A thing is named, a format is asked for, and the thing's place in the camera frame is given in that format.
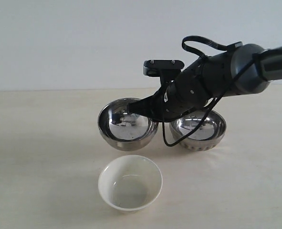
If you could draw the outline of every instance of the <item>table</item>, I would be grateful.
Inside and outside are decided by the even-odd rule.
[[[110,101],[156,89],[0,92],[0,229],[282,229],[282,85],[223,98],[219,145],[169,148],[161,127],[135,152],[111,148],[97,117]],[[146,156],[164,184],[145,210],[123,215],[99,196],[111,160]]]

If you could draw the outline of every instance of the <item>white wall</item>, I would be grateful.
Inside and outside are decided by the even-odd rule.
[[[282,1],[0,0],[0,90],[156,87],[143,61],[192,63],[188,35],[281,46]]]

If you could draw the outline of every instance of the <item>white bowl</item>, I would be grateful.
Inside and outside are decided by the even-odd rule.
[[[148,207],[159,196],[163,178],[158,166],[139,155],[126,155],[110,162],[98,178],[102,199],[124,212]]]

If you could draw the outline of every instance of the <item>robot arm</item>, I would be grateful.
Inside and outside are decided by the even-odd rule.
[[[145,61],[144,75],[159,77],[161,87],[152,96],[129,104],[130,113],[156,122],[172,122],[206,109],[210,99],[258,94],[270,81],[282,79],[282,47],[264,50],[256,44],[241,42],[223,46],[203,37],[190,37],[193,40],[183,39],[182,47],[199,58],[183,71],[184,63],[179,60]],[[225,52],[206,56],[185,45],[186,41],[201,41]]]

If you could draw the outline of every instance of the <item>metal bowl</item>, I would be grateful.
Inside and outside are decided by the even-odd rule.
[[[104,107],[98,116],[98,128],[103,139],[121,151],[145,147],[157,133],[158,123],[138,114],[128,114],[128,103],[140,99],[123,98]]]
[[[169,124],[170,131],[175,140],[193,130],[201,121],[205,111],[199,110],[177,119]],[[211,111],[203,125],[191,136],[179,144],[191,151],[205,151],[215,147],[224,137],[226,121],[215,111]]]

